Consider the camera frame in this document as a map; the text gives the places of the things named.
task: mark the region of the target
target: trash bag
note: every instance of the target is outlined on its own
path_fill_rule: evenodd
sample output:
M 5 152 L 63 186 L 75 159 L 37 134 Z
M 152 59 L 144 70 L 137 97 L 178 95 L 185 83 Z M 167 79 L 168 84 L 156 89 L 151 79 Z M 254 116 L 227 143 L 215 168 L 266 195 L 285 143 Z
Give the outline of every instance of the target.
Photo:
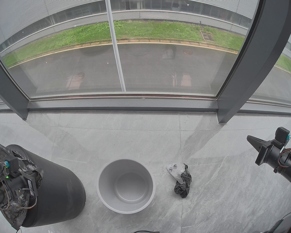
M 192 182 L 192 177 L 189 173 L 188 165 L 186 164 L 185 164 L 185 171 L 182 172 L 181 178 L 183 180 L 183 184 L 180 184 L 178 181 L 176 181 L 174 192 L 176 194 L 180 194 L 182 198 L 185 198 L 189 194 L 190 184 Z

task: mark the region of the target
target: green lawn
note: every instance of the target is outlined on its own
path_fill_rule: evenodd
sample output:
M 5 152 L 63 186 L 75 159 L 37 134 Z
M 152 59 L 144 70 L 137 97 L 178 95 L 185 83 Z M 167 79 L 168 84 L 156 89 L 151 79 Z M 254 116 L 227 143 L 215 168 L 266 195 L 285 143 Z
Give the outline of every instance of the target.
M 115 21 L 116 38 L 159 38 L 203 41 L 201 26 L 179 22 L 158 21 Z M 214 44 L 239 50 L 244 37 L 211 27 L 203 30 L 213 33 Z M 60 33 L 36 40 L 18 50 L 4 56 L 3 60 L 9 67 L 19 61 L 34 57 L 38 54 L 59 49 L 68 45 L 84 44 L 87 42 L 110 40 L 109 24 L 96 23 L 64 30 Z
M 291 59 L 284 55 L 281 55 L 279 57 L 278 61 L 276 62 L 276 65 L 291 72 Z

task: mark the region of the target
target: white label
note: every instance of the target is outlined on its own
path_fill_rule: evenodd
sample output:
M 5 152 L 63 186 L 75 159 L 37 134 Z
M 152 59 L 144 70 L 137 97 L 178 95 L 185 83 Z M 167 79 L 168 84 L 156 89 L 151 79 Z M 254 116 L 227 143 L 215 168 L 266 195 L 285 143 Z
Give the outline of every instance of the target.
M 32 189 L 32 185 L 31 185 L 31 181 L 30 181 L 30 180 L 27 180 L 27 181 L 28 181 L 28 186 L 29 186 L 29 188 L 30 188 L 31 190 L 33 190 L 33 189 Z

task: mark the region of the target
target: road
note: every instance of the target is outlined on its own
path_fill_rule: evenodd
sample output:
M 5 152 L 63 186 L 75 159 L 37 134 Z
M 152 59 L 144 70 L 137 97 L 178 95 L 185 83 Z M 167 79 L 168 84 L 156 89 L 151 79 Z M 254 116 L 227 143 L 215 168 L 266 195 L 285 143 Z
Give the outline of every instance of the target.
M 224 51 L 171 44 L 120 44 L 118 49 L 127 91 L 215 96 L 237 57 Z M 112 45 L 48 55 L 10 72 L 29 97 L 121 91 Z M 282 95 L 290 100 L 289 92 L 281 91 L 291 86 L 290 76 L 273 68 L 255 97 L 280 99 Z

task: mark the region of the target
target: gray marble floor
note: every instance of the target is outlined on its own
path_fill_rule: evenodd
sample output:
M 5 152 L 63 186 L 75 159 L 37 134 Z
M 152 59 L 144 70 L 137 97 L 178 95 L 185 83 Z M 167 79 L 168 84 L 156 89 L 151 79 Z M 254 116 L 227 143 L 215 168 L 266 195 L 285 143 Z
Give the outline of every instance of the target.
M 30 112 L 26 121 L 0 113 L 0 143 L 18 144 L 71 169 L 86 190 L 75 219 L 23 228 L 23 233 L 161 233 L 266 231 L 291 212 L 291 185 L 270 166 L 257 166 L 247 135 L 273 139 L 291 117 L 238 114 L 218 124 L 215 113 Z M 156 194 L 139 213 L 122 215 L 100 201 L 96 178 L 116 158 L 135 158 L 154 174 Z M 188 164 L 193 182 L 181 199 L 166 165 Z M 14 229 L 0 215 L 6 233 Z

